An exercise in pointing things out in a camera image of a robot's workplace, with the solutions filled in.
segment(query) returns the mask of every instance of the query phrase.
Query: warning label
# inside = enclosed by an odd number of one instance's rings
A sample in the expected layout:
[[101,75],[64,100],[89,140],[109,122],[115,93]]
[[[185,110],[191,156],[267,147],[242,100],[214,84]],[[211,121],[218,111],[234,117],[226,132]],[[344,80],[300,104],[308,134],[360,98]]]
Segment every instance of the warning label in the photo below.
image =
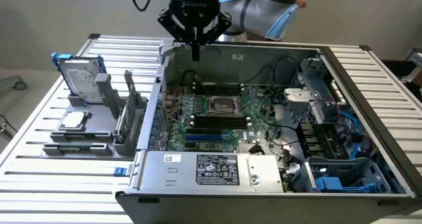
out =
[[196,155],[196,183],[199,185],[239,185],[238,157]]

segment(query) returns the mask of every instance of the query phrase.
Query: chair wheel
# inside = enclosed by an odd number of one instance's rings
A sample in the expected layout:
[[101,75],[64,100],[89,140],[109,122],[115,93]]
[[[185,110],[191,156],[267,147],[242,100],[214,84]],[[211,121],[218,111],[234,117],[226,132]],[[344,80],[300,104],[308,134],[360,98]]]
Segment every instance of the chair wheel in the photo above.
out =
[[27,83],[24,83],[23,81],[15,82],[13,89],[15,90],[24,90],[24,89],[27,89]]

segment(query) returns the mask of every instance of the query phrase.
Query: cpu socket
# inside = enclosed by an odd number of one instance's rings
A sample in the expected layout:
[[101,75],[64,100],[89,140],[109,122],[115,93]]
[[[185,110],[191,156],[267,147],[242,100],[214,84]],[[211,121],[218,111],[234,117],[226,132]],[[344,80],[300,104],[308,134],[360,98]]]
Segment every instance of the cpu socket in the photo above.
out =
[[219,113],[238,113],[238,98],[218,96],[211,97],[210,110]]

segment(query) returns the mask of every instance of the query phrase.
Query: white wall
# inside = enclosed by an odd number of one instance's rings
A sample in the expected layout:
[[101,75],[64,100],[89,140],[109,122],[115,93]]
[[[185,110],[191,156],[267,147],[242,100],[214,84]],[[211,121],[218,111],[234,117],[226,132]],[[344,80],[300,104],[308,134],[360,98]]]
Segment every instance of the white wall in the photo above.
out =
[[53,70],[51,52],[76,53],[91,33],[168,36],[156,20],[168,1],[140,13],[131,0],[0,0],[0,67]]
[[368,45],[402,59],[422,46],[422,0],[307,0],[284,41]]
[[[422,0],[307,4],[286,42],[366,44],[380,57],[400,58],[422,41]],[[140,13],[131,0],[0,0],[0,67],[52,70],[49,53],[76,53],[89,33],[167,36],[156,22],[167,5],[152,0]]]

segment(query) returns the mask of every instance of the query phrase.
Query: metal workbench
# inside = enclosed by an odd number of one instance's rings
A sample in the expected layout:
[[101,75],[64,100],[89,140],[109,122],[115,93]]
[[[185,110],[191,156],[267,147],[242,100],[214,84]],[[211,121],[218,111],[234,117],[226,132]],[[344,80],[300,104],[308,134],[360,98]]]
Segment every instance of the metal workbench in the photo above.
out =
[[[136,90],[148,97],[160,65],[160,40],[105,35],[91,37],[77,56],[101,54],[112,87],[123,96],[128,94],[123,74],[131,69]],[[359,46],[327,46],[422,173],[422,104],[370,50],[362,50]],[[113,197],[113,193],[125,188],[128,177],[112,176],[113,168],[127,167],[129,161],[40,157],[49,131],[69,105],[67,95],[68,89],[60,78],[0,155],[0,223],[131,223]],[[422,211],[375,223],[419,224]]]

